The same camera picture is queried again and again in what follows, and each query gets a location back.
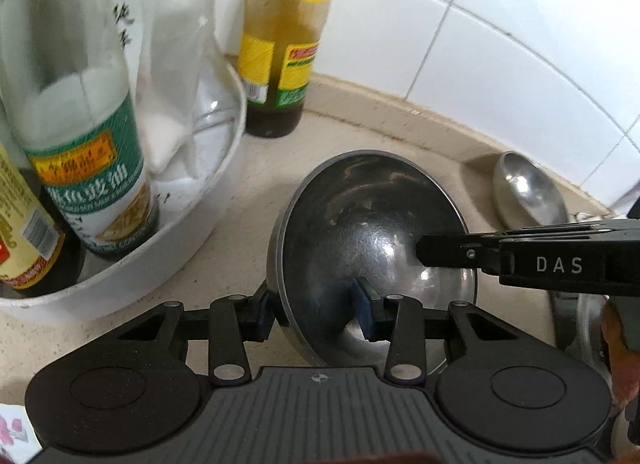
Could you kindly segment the green label fish soy bottle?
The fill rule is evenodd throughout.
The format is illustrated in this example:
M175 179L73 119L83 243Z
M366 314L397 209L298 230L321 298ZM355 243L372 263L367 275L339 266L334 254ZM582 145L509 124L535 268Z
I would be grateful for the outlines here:
M157 224L112 0L1 0L11 132L78 238L105 257Z

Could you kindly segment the yellow cap vinegar bottle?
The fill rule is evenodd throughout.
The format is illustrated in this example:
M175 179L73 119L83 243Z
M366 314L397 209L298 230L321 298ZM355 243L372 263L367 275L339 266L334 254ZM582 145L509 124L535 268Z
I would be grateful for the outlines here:
M85 251L48 200L32 192L1 150L1 283L27 297L74 285Z

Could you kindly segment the large white pink-flower plate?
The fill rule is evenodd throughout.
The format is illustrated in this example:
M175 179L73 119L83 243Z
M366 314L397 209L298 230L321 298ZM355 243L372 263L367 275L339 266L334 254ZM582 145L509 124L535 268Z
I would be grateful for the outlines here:
M2 463L28 463L41 451L24 406L0 404L0 450Z

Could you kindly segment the clear plastic bag in rack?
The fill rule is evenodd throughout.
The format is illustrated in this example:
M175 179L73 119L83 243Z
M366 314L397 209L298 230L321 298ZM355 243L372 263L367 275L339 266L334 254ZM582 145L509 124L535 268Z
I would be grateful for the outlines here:
M215 0L114 0L138 129L157 180L200 176L196 136L236 120L239 84L215 38Z

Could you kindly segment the steel bowl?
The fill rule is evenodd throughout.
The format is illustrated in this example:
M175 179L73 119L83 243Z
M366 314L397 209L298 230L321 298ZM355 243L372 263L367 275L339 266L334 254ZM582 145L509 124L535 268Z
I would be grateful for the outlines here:
M504 152L494 167L492 193L508 229L549 227L570 221L564 198L552 179L516 152Z
M549 293L555 346L593 369L608 373L608 348L601 331L602 295Z
M440 184L417 164L375 150L342 153L317 166L272 229L268 288L281 303L284 335L313 366L385 366L390 344L362 335L349 296L362 276L375 289L430 309L476 302L473 269L427 268L416 242L427 233L465 234Z

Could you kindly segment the yellow green oyster sauce bottle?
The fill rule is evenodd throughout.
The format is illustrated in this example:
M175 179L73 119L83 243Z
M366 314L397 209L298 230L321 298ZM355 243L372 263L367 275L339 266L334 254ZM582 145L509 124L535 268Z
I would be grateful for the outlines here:
M236 69L248 134L280 138L299 124L330 2L245 0Z

